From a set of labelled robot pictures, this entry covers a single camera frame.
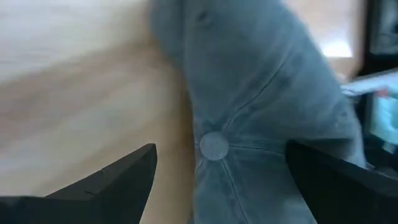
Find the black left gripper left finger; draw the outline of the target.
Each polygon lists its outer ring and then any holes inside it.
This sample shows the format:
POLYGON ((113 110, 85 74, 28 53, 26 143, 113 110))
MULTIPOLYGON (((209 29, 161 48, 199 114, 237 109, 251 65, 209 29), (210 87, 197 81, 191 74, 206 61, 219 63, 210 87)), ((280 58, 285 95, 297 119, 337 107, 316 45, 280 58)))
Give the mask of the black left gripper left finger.
POLYGON ((146 144, 48 196, 0 196, 0 224, 139 224, 156 166, 146 144))

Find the blue-grey denim cap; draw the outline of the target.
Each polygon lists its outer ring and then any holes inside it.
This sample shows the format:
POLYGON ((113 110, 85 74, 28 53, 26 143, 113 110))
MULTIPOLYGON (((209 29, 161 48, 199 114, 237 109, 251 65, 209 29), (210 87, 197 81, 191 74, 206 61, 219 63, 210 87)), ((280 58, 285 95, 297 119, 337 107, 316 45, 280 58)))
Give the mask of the blue-grey denim cap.
POLYGON ((151 16, 192 104, 189 224, 316 224, 287 143, 366 158, 353 105, 300 19, 283 0, 152 0, 151 16))

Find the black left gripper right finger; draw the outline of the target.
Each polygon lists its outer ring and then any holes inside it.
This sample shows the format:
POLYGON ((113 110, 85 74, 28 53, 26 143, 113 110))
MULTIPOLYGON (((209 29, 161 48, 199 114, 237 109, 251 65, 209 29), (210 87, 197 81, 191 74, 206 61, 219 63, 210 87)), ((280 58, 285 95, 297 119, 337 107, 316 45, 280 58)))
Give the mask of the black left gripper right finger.
POLYGON ((286 162, 318 224, 398 224, 398 179, 296 142, 286 162))

